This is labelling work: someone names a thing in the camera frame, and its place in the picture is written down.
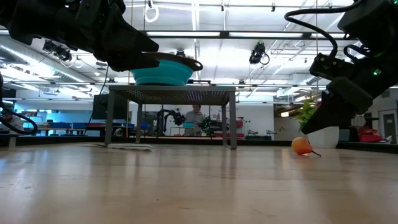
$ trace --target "cable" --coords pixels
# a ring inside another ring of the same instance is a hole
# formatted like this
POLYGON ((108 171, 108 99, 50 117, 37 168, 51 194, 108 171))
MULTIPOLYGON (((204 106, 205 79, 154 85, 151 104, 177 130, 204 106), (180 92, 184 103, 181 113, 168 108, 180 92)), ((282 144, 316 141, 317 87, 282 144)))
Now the cable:
POLYGON ((320 34, 322 34, 323 36, 325 36, 332 44, 333 46, 333 50, 330 52, 330 56, 331 57, 336 57, 337 54, 337 42, 336 40, 330 35, 328 34, 328 32, 324 31, 323 29, 311 25, 307 22, 303 22, 300 21, 298 19, 294 19, 292 18, 292 16, 297 16, 297 15, 302 15, 302 14, 333 14, 333 13, 342 13, 342 12, 346 12, 346 11, 350 11, 352 9, 355 9, 356 7, 360 6, 361 3, 363 3, 365 0, 357 0, 356 2, 354 2, 354 4, 350 5, 350 6, 346 6, 346 7, 339 7, 339 8, 334 8, 334 9, 300 9, 300 10, 296 10, 296 11, 292 11, 292 12, 288 12, 285 14, 285 19, 289 22, 293 22, 295 24, 304 26, 306 28, 309 28, 311 30, 314 30, 320 34))
POLYGON ((269 62, 271 61, 271 59, 269 58, 269 56, 266 54, 266 56, 267 56, 267 58, 268 58, 268 62, 267 63, 262 63, 261 61, 260 61, 260 63, 262 64, 262 65, 268 65, 269 64, 269 62))
MULTIPOLYGON (((102 93, 102 91, 104 90, 104 87, 105 87, 105 84, 106 84, 106 79, 108 78, 108 70, 109 70, 109 65, 108 65, 108 67, 106 68, 106 74, 105 74, 104 85, 102 85, 101 91, 99 91, 99 95, 100 95, 100 94, 102 93)), ((89 120, 88 123, 87 123, 87 126, 86 126, 86 129, 85 129, 84 135, 86 135, 87 128, 88 128, 88 126, 90 125, 91 120, 93 119, 94 110, 97 108, 98 102, 99 102, 99 100, 97 100, 97 101, 95 102, 95 105, 94 105, 94 107, 93 107, 93 112, 91 112, 90 120, 89 120)))
POLYGON ((14 116, 17 116, 19 118, 22 118, 26 121, 28 121, 30 124, 33 125, 33 130, 31 131, 24 131, 24 130, 20 130, 15 128, 14 126, 12 126, 11 124, 9 124, 6 120, 4 120, 4 118, 0 117, 0 122, 5 125, 5 127, 9 128, 11 131, 14 131, 18 134, 35 134, 37 132, 37 125, 34 121, 32 121, 31 119, 25 117, 22 114, 17 114, 9 109, 6 108, 6 106, 4 106, 4 103, 2 102, 2 84, 3 84, 3 79, 2 79, 2 75, 0 73, 0 107, 2 108, 3 111, 8 112, 9 114, 12 114, 14 116))

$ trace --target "metal table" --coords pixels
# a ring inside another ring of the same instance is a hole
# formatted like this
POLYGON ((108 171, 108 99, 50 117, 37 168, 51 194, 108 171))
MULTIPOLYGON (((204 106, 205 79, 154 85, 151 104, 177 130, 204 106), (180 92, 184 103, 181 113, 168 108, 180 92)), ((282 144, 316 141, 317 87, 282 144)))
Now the metal table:
POLYGON ((106 120, 105 146, 111 144, 114 95, 118 94, 138 104, 137 136, 141 137, 142 105, 210 105, 221 106, 223 119, 223 144, 227 146, 226 105, 229 103, 230 149, 237 148, 235 87, 227 86, 109 86, 108 114, 106 120))

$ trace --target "ceiling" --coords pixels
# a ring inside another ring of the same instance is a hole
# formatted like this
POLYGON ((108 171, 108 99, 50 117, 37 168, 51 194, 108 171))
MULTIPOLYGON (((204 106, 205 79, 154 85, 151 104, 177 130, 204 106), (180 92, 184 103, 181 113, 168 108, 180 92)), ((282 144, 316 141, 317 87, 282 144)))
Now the ceiling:
MULTIPOLYGON (((327 7, 329 2, 333 7, 347 6, 352 1, 347 0, 163 0, 153 1, 159 8, 159 17, 154 22, 144 19, 143 0, 125 1, 127 10, 123 17, 138 30, 233 30, 233 31, 300 31, 310 30, 289 24, 285 13, 300 7, 310 8, 327 7), (275 2, 275 12, 271 12, 271 5, 275 2)), ((148 10, 148 18, 155 16, 155 10, 148 10)), ((337 23, 341 14, 326 14, 297 16, 297 19, 314 24, 329 32, 341 32, 337 23)), ((308 74, 313 58, 318 52, 329 54, 332 49, 326 40, 261 40, 261 39, 154 39, 160 45, 159 52, 176 52, 184 49, 189 56, 195 57, 195 41, 197 45, 197 60, 204 69, 195 73, 193 79, 211 80, 216 83, 237 83, 245 80, 246 83, 266 84, 301 84, 312 76, 308 74), (270 64, 261 67, 250 65, 251 50, 258 42, 263 42, 271 58, 270 64)), ((35 39, 29 49, 48 56, 55 60, 53 55, 48 55, 42 50, 44 39, 35 39)), ((343 47, 355 42, 338 41, 340 58, 343 47)), ((72 64, 70 69, 89 80, 103 82, 105 71, 97 70, 97 59, 87 52, 73 52, 83 61, 81 68, 72 64)), ((134 82, 129 72, 109 71, 108 77, 116 78, 117 82, 134 82)), ((326 85, 327 80, 320 80, 319 85, 326 85)), ((277 91, 278 88, 264 88, 259 91, 277 91)))

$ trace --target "door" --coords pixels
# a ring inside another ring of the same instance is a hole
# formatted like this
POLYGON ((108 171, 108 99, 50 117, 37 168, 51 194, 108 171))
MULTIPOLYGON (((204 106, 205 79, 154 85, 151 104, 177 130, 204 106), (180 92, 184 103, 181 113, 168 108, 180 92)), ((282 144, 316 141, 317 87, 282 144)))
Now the door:
POLYGON ((397 144, 395 114, 383 115, 384 137, 392 136, 391 143, 397 144))

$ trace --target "person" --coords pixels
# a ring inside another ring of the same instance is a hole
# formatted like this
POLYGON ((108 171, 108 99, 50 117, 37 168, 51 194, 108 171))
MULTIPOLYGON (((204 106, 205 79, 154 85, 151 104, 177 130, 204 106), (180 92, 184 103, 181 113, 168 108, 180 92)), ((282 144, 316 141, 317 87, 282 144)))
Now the person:
MULTIPOLYGON (((2 118, 7 121, 10 125, 12 125, 14 128, 19 129, 21 131, 24 130, 24 122, 16 117, 13 116, 12 114, 8 113, 7 111, 2 111, 1 112, 2 118)), ((5 126, 4 124, 0 125, 0 129, 6 130, 6 131, 10 131, 10 134, 16 134, 16 135, 20 135, 19 133, 16 133, 15 131, 10 130, 7 126, 5 126)))
POLYGON ((185 115, 185 122, 194 123, 193 127, 195 129, 192 129, 192 128, 185 129, 186 136, 200 135, 201 129, 199 128, 198 123, 201 123, 205 119, 205 116, 200 112, 200 109, 201 109, 200 105, 192 105, 192 108, 193 108, 193 110, 189 111, 185 115))

